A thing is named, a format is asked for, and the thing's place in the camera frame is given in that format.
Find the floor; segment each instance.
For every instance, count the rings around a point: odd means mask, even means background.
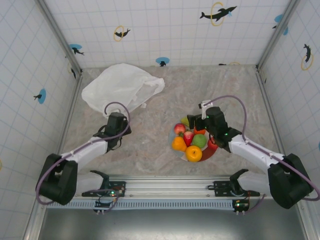
[[[81,173],[99,170],[112,175],[130,176],[203,176],[231,175],[246,168],[261,173],[252,163],[235,154],[218,149],[202,162],[178,158],[168,143],[171,128],[187,114],[200,114],[198,104],[222,95],[236,95],[247,107],[246,136],[262,146],[277,151],[275,137],[253,65],[142,67],[153,76],[163,78],[165,88],[146,102],[146,108],[131,113],[132,134],[123,137],[122,146],[97,157]],[[81,92],[104,69],[85,69],[63,152],[85,143],[107,124],[101,113],[91,109]],[[242,130],[244,113],[234,99],[216,102],[230,127]]]
[[[304,240],[297,208],[273,200],[248,215],[226,210],[47,209],[40,240]]]

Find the particle board floor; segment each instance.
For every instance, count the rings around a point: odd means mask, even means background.
[[[246,136],[276,151],[276,141],[252,65],[142,67],[163,78],[165,88],[146,102],[146,108],[131,113],[132,134],[123,137],[122,146],[97,157],[81,173],[99,170],[110,175],[203,176],[231,175],[247,168],[261,172],[255,165],[235,154],[218,149],[206,161],[192,163],[178,158],[168,143],[170,129],[187,114],[200,114],[198,104],[222,95],[238,96],[247,108]],[[82,90],[104,69],[85,69],[64,150],[71,151],[87,142],[107,124],[101,113],[82,99]],[[242,130],[244,113],[235,99],[215,103],[225,114],[230,127]]]

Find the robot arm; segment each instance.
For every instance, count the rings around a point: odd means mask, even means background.
[[[230,177],[234,194],[256,191],[272,195],[283,208],[289,209],[314,189],[299,175],[279,163],[273,157],[284,161],[309,179],[298,156],[273,152],[243,136],[229,127],[223,112],[209,101],[199,104],[202,114],[188,115],[189,126],[197,130],[206,129],[214,137],[215,144],[229,153],[237,154],[258,166],[265,174],[242,169]]]
[[[59,204],[65,205],[71,201],[76,192],[83,193],[92,189],[107,189],[108,187],[105,184],[109,182],[109,178],[106,174],[91,171],[78,177],[78,172],[96,157],[114,150],[118,142],[121,145],[122,136],[109,141],[102,139],[118,135],[125,130],[127,125],[128,120],[122,113],[112,112],[108,118],[107,125],[102,126],[88,141],[91,145],[75,154],[72,151],[70,157],[58,164],[47,175],[40,186],[39,193]],[[123,136],[130,133],[131,129],[128,127]],[[61,155],[50,154],[45,160],[39,180],[53,164],[68,154],[70,152]]]

